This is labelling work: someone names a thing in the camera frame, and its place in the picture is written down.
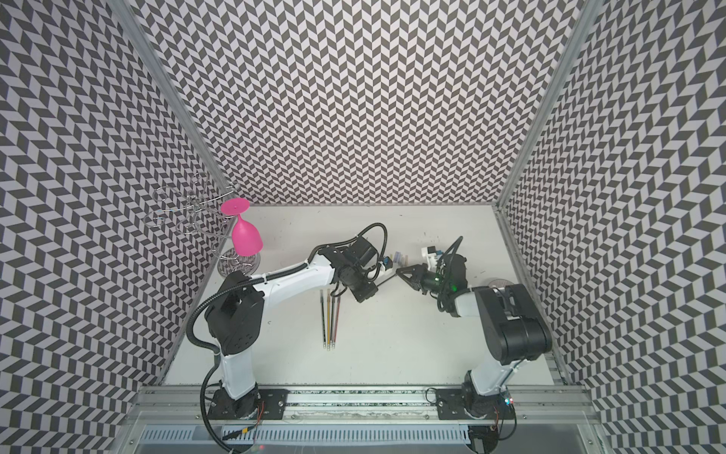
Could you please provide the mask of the black pencil purple cap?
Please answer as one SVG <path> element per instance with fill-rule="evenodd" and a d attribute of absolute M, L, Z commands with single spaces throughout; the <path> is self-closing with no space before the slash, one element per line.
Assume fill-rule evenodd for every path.
<path fill-rule="evenodd" d="M 337 299 L 332 294 L 328 297 L 328 349 L 332 350 L 335 347 L 335 323 L 336 323 L 336 312 L 337 312 Z"/>

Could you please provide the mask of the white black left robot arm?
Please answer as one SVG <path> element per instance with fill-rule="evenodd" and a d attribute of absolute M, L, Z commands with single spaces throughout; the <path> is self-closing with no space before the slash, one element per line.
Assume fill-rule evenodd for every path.
<path fill-rule="evenodd" d="M 389 233 L 374 222 L 348 240 L 321 244 L 306 261 L 271 274 L 234 278 L 193 310 L 185 329 L 187 340 L 212 352 L 214 363 L 202 393 L 215 371 L 221 371 L 221 403 L 228 416 L 248 418 L 260 409 L 251 347 L 259 338 L 263 316 L 312 289 L 334 286 L 334 298 L 351 291 L 362 303 L 378 291 Z"/>

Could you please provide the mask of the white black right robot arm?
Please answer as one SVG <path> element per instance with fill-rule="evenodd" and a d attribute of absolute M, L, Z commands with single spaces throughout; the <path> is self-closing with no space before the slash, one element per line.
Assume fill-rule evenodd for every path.
<path fill-rule="evenodd" d="M 425 264 L 400 268 L 396 275 L 414 291 L 435 299 L 439 312 L 479 319 L 488 354 L 466 372 L 454 400 L 438 393 L 444 406 L 472 419 L 514 418 L 507 386 L 519 368 L 553 348 L 553 337 L 531 294 L 522 284 L 472 287 L 459 236 L 446 250 L 425 251 Z"/>

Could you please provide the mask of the dark blue pencil purple cap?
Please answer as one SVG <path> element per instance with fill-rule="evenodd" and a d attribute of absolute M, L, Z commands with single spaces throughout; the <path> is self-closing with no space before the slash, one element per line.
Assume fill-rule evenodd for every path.
<path fill-rule="evenodd" d="M 376 279 L 374 281 L 374 283 L 376 283 L 376 285 L 380 286 L 380 285 L 383 285 L 384 283 L 388 282 L 389 280 L 395 278 L 395 276 L 396 276 L 395 271 L 387 272 L 382 277 L 379 277 L 378 279 Z"/>

